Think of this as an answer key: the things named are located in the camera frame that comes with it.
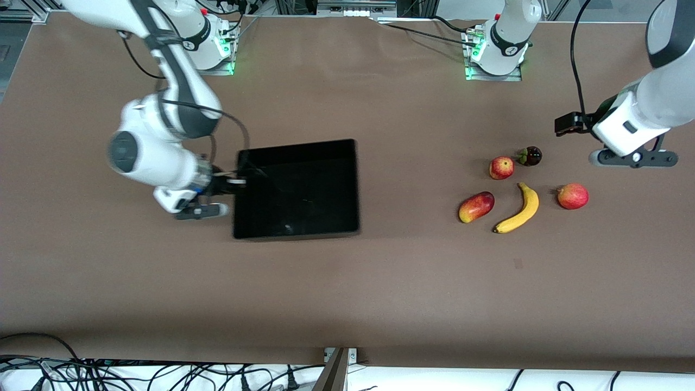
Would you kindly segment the black rectangular box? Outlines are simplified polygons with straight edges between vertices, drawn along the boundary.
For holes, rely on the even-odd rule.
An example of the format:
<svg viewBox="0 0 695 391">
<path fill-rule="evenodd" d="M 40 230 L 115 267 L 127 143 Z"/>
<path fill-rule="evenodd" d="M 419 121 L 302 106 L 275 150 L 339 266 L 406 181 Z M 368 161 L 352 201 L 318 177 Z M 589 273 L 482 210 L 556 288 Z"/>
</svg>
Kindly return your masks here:
<svg viewBox="0 0 695 391">
<path fill-rule="evenodd" d="M 237 163 L 247 184 L 233 200 L 233 238 L 265 242 L 360 232 L 355 140 L 244 149 Z"/>
</svg>

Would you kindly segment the red yellow apple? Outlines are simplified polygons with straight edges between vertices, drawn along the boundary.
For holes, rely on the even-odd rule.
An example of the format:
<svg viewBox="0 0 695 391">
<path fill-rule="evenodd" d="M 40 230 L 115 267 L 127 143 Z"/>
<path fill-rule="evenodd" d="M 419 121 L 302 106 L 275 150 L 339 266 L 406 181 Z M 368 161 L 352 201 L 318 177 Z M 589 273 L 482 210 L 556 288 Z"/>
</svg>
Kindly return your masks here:
<svg viewBox="0 0 695 391">
<path fill-rule="evenodd" d="M 514 175 L 514 160 L 508 156 L 498 156 L 490 161 L 488 171 L 493 180 L 506 180 Z"/>
</svg>

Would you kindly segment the yellow banana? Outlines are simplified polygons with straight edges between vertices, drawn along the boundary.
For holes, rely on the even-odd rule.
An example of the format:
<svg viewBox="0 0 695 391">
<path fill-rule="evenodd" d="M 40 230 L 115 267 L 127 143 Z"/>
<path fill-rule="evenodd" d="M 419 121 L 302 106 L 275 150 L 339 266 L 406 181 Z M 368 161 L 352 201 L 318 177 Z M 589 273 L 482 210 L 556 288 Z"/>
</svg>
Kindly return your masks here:
<svg viewBox="0 0 695 391">
<path fill-rule="evenodd" d="M 516 215 L 502 220 L 493 227 L 495 234 L 508 234 L 528 223 L 537 213 L 540 205 L 538 193 L 524 182 L 517 183 L 523 196 L 523 205 Z"/>
</svg>

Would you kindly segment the dark purple mangosteen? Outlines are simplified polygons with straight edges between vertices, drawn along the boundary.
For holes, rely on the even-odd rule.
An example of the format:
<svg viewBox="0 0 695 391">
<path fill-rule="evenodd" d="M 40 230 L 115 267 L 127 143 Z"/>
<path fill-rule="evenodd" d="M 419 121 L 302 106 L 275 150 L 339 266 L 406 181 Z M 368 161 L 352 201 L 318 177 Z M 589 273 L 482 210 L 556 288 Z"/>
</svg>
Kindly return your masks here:
<svg viewBox="0 0 695 391">
<path fill-rule="evenodd" d="M 529 146 L 523 149 L 519 149 L 516 154 L 516 160 L 519 164 L 526 167 L 532 167 L 538 165 L 542 160 L 543 154 L 540 148 L 536 146 Z"/>
</svg>

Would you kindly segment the red yellow mango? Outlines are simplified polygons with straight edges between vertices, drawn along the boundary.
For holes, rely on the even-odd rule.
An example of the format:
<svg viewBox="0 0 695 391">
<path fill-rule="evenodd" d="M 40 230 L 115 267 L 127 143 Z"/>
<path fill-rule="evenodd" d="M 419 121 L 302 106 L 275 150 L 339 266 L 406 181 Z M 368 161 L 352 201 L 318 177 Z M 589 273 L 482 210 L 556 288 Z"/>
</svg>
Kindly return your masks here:
<svg viewBox="0 0 695 391">
<path fill-rule="evenodd" d="M 495 196 L 487 191 L 477 193 L 459 206 L 458 218 L 462 223 L 471 223 L 493 210 L 496 203 Z"/>
</svg>

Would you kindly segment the grey device with white ports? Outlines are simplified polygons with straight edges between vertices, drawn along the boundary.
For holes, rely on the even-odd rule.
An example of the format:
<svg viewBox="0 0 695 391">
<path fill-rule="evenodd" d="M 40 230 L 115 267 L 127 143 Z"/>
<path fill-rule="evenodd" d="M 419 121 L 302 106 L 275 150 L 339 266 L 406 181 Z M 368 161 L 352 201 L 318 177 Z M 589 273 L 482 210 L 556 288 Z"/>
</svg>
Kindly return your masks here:
<svg viewBox="0 0 695 391">
<path fill-rule="evenodd" d="M 397 18 L 397 0 L 315 0 L 315 14 L 323 17 Z"/>
</svg>

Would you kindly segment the dark metal beam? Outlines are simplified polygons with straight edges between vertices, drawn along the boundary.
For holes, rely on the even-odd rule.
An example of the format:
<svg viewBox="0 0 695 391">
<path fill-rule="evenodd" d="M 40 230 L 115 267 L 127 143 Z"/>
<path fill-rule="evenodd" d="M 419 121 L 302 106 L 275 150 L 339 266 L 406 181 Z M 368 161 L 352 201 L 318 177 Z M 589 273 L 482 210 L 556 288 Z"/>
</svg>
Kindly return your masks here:
<svg viewBox="0 0 695 391">
<path fill-rule="evenodd" d="M 328 363 L 325 365 L 318 380 L 311 391 L 345 391 L 346 376 L 353 354 L 350 348 L 335 348 L 328 355 Z"/>
</svg>

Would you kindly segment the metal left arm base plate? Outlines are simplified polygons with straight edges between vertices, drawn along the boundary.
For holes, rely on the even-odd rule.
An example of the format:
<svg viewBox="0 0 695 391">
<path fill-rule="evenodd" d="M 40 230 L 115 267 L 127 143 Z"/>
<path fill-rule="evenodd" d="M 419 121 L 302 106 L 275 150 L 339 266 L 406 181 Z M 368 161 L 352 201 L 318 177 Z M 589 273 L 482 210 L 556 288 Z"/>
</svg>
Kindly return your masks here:
<svg viewBox="0 0 695 391">
<path fill-rule="evenodd" d="M 522 80 L 521 67 L 517 66 L 513 72 L 505 75 L 494 75 L 485 72 L 479 64 L 474 64 L 470 62 L 465 65 L 466 70 L 466 80 L 468 81 L 505 81 L 505 82 L 517 82 Z"/>
</svg>

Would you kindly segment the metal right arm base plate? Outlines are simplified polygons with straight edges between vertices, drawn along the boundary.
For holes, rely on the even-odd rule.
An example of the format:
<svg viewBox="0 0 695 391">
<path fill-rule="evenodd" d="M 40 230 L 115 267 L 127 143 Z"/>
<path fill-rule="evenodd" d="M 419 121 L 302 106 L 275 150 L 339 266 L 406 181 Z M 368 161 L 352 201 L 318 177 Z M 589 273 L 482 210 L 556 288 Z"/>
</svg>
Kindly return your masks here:
<svg viewBox="0 0 695 391">
<path fill-rule="evenodd" d="M 216 64 L 216 66 L 211 67 L 206 70 L 198 70 L 199 74 L 201 75 L 210 75 L 210 76 L 229 76 L 229 75 L 234 75 L 235 72 L 235 62 L 233 59 L 223 59 L 219 64 Z"/>
</svg>

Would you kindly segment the silver aluminium frame rail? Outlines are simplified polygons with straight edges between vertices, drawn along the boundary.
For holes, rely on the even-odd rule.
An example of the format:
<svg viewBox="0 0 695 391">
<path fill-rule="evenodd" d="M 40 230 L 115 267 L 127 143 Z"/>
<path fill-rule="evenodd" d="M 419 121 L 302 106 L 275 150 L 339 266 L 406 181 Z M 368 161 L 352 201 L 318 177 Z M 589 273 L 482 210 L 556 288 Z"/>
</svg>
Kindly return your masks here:
<svg viewBox="0 0 695 391">
<path fill-rule="evenodd" d="M 0 0 L 0 22 L 45 24 L 57 10 L 62 10 L 61 0 Z"/>
</svg>

